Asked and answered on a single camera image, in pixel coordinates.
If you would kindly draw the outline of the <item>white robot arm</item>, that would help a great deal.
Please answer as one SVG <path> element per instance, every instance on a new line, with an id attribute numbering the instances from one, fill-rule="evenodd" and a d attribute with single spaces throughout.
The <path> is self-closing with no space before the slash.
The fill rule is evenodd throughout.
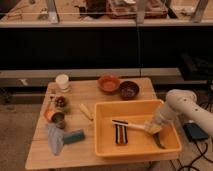
<path id="1" fill-rule="evenodd" d="M 153 118 L 145 122 L 145 130 L 150 134 L 160 132 L 179 114 L 195 121 L 213 137 L 213 114 L 197 104 L 197 96 L 190 90 L 172 89 L 168 91 L 165 102 L 157 108 Z"/>

